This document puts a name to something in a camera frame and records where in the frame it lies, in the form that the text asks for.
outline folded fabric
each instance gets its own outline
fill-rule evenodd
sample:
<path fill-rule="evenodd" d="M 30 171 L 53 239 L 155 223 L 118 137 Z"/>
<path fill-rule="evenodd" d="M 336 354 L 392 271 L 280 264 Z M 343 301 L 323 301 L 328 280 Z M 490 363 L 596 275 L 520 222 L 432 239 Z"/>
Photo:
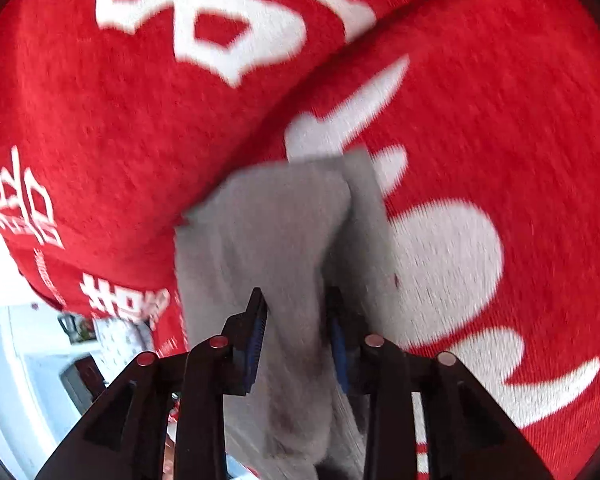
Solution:
<path fill-rule="evenodd" d="M 364 151 L 231 176 L 176 230 L 176 273 L 192 344 L 244 309 L 269 305 L 260 371 L 227 397 L 228 453 L 263 478 L 314 478 L 326 462 L 362 476 L 363 439 L 324 338 L 324 284 L 379 320 L 395 309 L 388 223 Z"/>

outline screw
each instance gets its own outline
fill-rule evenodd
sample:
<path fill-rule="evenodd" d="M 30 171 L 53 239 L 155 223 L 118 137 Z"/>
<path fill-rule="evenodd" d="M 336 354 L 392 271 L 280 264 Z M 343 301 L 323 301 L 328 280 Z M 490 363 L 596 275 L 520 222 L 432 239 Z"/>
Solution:
<path fill-rule="evenodd" d="M 136 363 L 139 366 L 151 366 L 154 364 L 156 355 L 153 352 L 142 352 L 138 357 L 136 357 Z"/>
<path fill-rule="evenodd" d="M 438 362 L 441 365 L 453 366 L 458 359 L 451 352 L 440 352 L 438 354 Z"/>
<path fill-rule="evenodd" d="M 365 344 L 371 348 L 380 348 L 384 344 L 384 337 L 378 334 L 369 334 L 365 337 Z"/>
<path fill-rule="evenodd" d="M 224 348 L 229 344 L 229 340 L 223 335 L 215 335 L 209 340 L 211 348 Z"/>

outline fuzzy texture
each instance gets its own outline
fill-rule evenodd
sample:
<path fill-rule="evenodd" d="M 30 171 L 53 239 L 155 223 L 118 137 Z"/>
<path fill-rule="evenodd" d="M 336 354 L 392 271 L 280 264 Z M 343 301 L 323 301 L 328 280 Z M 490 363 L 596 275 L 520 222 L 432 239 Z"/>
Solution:
<path fill-rule="evenodd" d="M 392 222 L 399 342 L 473 362 L 557 480 L 573 478 L 600 442 L 593 20 L 576 0 L 355 0 L 384 20 L 344 48 L 344 22 L 328 6 L 261 1 L 293 9 L 285 16 L 305 37 L 233 86 L 176 59 L 167 4 L 132 34 L 99 27 L 96 0 L 10 2 L 0 16 L 0 168 L 13 171 L 17 146 L 64 246 L 0 224 L 20 271 L 78 312 L 94 310 L 84 273 L 167 290 L 156 348 L 183 350 L 181 212 L 236 168 L 364 144 Z M 221 18 L 205 18 L 196 36 L 233 44 L 240 24 Z M 273 51 L 290 35 L 271 30 Z"/>

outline white chinese character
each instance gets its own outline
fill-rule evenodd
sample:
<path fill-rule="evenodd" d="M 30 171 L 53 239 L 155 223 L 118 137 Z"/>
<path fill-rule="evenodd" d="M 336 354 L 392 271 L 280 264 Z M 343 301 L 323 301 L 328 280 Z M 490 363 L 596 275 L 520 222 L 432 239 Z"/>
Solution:
<path fill-rule="evenodd" d="M 373 10 L 353 0 L 318 0 L 329 7 L 344 26 L 346 41 L 375 23 Z M 287 60 L 304 45 L 304 20 L 295 11 L 265 0 L 96 0 L 99 27 L 115 27 L 133 34 L 154 14 L 173 6 L 173 51 L 186 60 L 217 73 L 232 87 L 255 66 Z M 245 20 L 249 28 L 230 46 L 198 40 L 195 23 L 202 12 Z"/>
<path fill-rule="evenodd" d="M 131 290 L 123 286 L 115 286 L 116 304 L 118 306 L 118 317 L 136 323 L 142 319 L 142 306 L 144 295 L 137 290 Z"/>
<path fill-rule="evenodd" d="M 88 274 L 82 275 L 83 283 L 80 284 L 80 289 L 89 297 L 89 304 L 101 312 L 105 312 L 110 316 L 116 315 L 115 303 L 118 298 L 111 292 L 111 286 L 106 280 L 98 280 L 98 288 L 95 288 L 93 276 Z"/>
<path fill-rule="evenodd" d="M 83 283 L 80 289 L 89 297 L 89 305 L 105 312 L 110 316 L 117 316 L 133 323 L 149 319 L 152 330 L 160 315 L 170 304 L 169 291 L 165 288 L 155 294 L 154 292 L 139 292 L 124 286 L 113 286 L 107 280 L 98 279 L 98 288 L 95 286 L 93 276 L 82 275 Z"/>
<path fill-rule="evenodd" d="M 56 245 L 64 249 L 62 240 L 56 229 L 56 222 L 54 220 L 54 208 L 51 203 L 51 197 L 46 191 L 44 186 L 40 186 L 36 178 L 31 173 L 31 170 L 27 168 L 24 170 L 24 184 L 27 189 L 27 197 L 29 199 L 29 206 L 31 208 L 31 219 L 36 227 L 40 230 L 42 238 L 45 242 Z M 36 205 L 33 201 L 33 192 L 40 195 L 45 203 L 45 211 L 40 212 L 36 209 Z"/>
<path fill-rule="evenodd" d="M 34 235 L 41 245 L 51 243 L 64 248 L 56 229 L 54 210 L 46 188 L 38 183 L 30 168 L 26 168 L 22 175 L 23 179 L 20 178 L 20 154 L 16 146 L 11 149 L 11 164 L 13 174 L 6 168 L 0 170 L 0 229 L 9 229 L 16 235 Z M 29 199 L 30 213 L 22 189 L 23 180 Z M 34 193 L 42 197 L 45 205 L 44 212 L 36 209 Z M 5 214 L 9 209 L 19 209 L 21 216 Z"/>
<path fill-rule="evenodd" d="M 19 209 L 25 224 L 29 224 L 29 213 L 22 194 L 22 181 L 20 180 L 20 155 L 14 146 L 11 149 L 11 163 L 13 175 L 7 168 L 0 170 L 0 219 L 5 221 L 8 216 L 2 214 L 5 209 Z"/>

